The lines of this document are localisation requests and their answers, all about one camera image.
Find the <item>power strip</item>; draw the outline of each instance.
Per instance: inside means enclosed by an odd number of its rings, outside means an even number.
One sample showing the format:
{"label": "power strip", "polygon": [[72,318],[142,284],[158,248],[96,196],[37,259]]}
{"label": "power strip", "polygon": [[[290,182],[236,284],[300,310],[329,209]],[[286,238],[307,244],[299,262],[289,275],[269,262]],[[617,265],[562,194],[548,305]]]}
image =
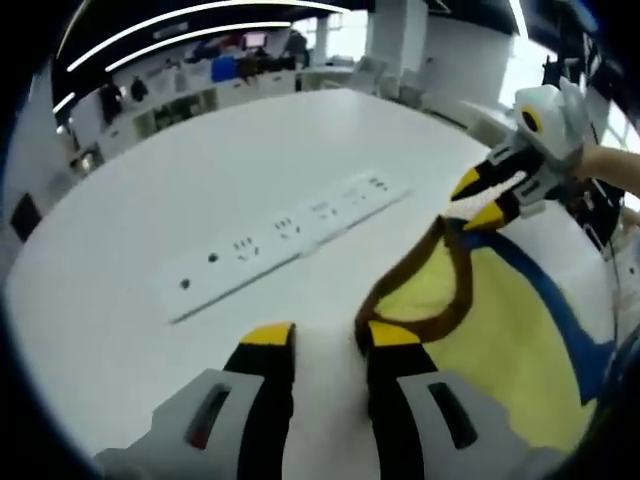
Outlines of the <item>power strip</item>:
{"label": "power strip", "polygon": [[179,322],[282,265],[315,251],[410,193],[378,172],[351,177],[255,228],[186,252],[161,268],[153,288]]}

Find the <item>led light strip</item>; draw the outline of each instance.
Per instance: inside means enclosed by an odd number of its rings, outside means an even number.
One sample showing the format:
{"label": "led light strip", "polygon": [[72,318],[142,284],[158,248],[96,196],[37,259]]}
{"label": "led light strip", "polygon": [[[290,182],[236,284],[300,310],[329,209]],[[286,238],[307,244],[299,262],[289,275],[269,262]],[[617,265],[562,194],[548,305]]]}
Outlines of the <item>led light strip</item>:
{"label": "led light strip", "polygon": [[76,98],[76,93],[75,92],[71,92],[69,95],[67,95],[66,97],[64,97],[62,99],[62,101],[56,105],[55,107],[53,107],[53,114],[55,115],[56,113],[58,113],[60,110],[62,110],[62,108],[69,103],[71,100],[73,100],[74,98]]}
{"label": "led light strip", "polygon": [[511,5],[511,11],[513,17],[516,19],[516,25],[518,26],[518,33],[522,38],[529,38],[529,32],[527,31],[527,25],[524,23],[524,14],[522,13],[522,6],[520,0],[509,0]]}
{"label": "led light strip", "polygon": [[184,35],[178,35],[177,37],[168,38],[162,42],[154,43],[148,47],[133,52],[131,55],[121,58],[117,62],[112,63],[104,69],[105,72],[110,72],[127,62],[130,62],[134,58],[138,58],[141,55],[146,55],[149,52],[153,52],[158,48],[166,47],[172,43],[181,42],[182,40],[188,40],[189,38],[200,37],[202,35],[209,35],[211,33],[228,32],[229,30],[242,30],[245,28],[273,28],[273,27],[290,27],[291,22],[254,22],[254,23],[236,23],[235,25],[225,25],[224,27],[205,28],[204,30],[197,30],[195,32],[185,33]]}
{"label": "led light strip", "polygon": [[180,10],[174,10],[173,12],[165,13],[163,15],[159,15],[157,17],[150,18],[149,20],[145,20],[144,22],[140,22],[132,27],[129,27],[120,33],[116,33],[113,37],[106,39],[104,42],[99,43],[91,50],[86,52],[84,55],[80,56],[78,59],[73,61],[68,67],[67,72],[72,72],[78,66],[82,65],[89,58],[94,56],[99,51],[105,49],[109,45],[117,42],[118,40],[130,35],[138,30],[146,28],[150,25],[154,25],[158,22],[163,22],[165,20],[169,20],[171,18],[179,17],[181,15],[187,15],[189,13],[200,12],[203,10],[210,10],[213,8],[223,8],[223,7],[237,7],[242,5],[289,5],[292,7],[308,7],[308,8],[317,8],[320,10],[328,10],[330,12],[336,13],[347,13],[350,10],[348,8],[336,7],[335,5],[327,5],[325,3],[320,2],[308,2],[303,0],[224,0],[221,2],[212,2],[212,3],[204,3],[202,5],[196,5],[193,7],[181,8]]}

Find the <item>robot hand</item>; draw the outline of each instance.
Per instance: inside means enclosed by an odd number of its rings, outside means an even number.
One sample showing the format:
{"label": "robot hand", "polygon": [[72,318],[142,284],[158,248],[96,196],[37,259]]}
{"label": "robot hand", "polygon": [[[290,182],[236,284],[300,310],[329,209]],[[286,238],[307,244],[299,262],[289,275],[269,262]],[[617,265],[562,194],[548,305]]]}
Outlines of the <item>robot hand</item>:
{"label": "robot hand", "polygon": [[486,205],[466,230],[501,228],[544,209],[543,200],[558,197],[582,158],[589,116],[577,85],[562,78],[560,89],[542,85],[520,90],[514,112],[517,130],[467,171],[451,199],[476,195],[518,172],[525,178]]}

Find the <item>yellow cloth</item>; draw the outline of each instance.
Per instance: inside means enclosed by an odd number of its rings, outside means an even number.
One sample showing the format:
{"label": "yellow cloth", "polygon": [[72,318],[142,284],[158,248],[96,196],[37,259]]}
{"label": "yellow cloth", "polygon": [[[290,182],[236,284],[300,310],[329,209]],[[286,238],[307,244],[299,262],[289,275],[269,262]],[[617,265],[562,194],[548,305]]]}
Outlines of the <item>yellow cloth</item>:
{"label": "yellow cloth", "polygon": [[[569,451],[582,438],[595,400],[581,406],[562,337],[527,279],[491,248],[471,252],[473,304],[446,338],[424,344],[439,370],[454,370],[507,408],[511,427],[534,447]],[[415,321],[441,312],[455,292],[442,240],[428,262],[383,298],[376,312]]]}

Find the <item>blue stripe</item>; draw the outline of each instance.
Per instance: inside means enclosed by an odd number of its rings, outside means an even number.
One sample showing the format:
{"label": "blue stripe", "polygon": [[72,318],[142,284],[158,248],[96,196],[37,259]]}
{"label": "blue stripe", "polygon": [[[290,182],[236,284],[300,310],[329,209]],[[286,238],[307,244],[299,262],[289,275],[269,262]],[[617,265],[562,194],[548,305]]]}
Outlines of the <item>blue stripe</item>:
{"label": "blue stripe", "polygon": [[602,392],[609,359],[615,351],[615,342],[611,340],[597,344],[582,329],[554,281],[511,240],[494,232],[462,232],[462,238],[471,250],[482,247],[491,248],[505,262],[524,275],[549,310],[562,336],[576,375],[582,404],[597,398]]}

